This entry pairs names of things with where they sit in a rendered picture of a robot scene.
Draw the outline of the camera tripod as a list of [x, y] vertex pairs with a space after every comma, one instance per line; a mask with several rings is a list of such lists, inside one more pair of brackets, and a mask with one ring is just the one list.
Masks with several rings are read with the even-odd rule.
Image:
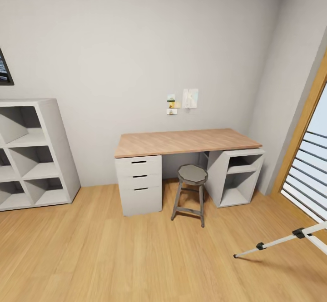
[[320, 250], [322, 250], [327, 255], [327, 245], [325, 243], [323, 243], [320, 239], [318, 239], [318, 237], [316, 237], [313, 234], [313, 232], [316, 232], [316, 231], [319, 231], [319, 230], [322, 230], [322, 229], [327, 229], [327, 221], [322, 222], [322, 223], [317, 224], [317, 225], [314, 225], [314, 226], [311, 226], [311, 227], [306, 228], [306, 229], [305, 228], [300, 228], [300, 229], [294, 230], [294, 231], [292, 231], [293, 235], [289, 235], [289, 236], [287, 236], [285, 238], [281, 238], [279, 240], [276, 240], [276, 241], [273, 241], [273, 242], [270, 242], [270, 243], [267, 243], [267, 244], [264, 244], [264, 243], [261, 242], [256, 246], [256, 249], [253, 249], [253, 250], [250, 250], [250, 251], [247, 251], [247, 252], [243, 252], [243, 253], [241, 253], [239, 255], [234, 254], [233, 256], [235, 258], [237, 258], [239, 256], [242, 256], [242, 255], [245, 255], [247, 253], [257, 251], [257, 250], [264, 250], [267, 247], [270, 247], [272, 245], [276, 245], [276, 244], [285, 242], [285, 241], [293, 239], [293, 238], [301, 239], [301, 238], [305, 238], [305, 237], [307, 239], [309, 239], [313, 244], [315, 244]]

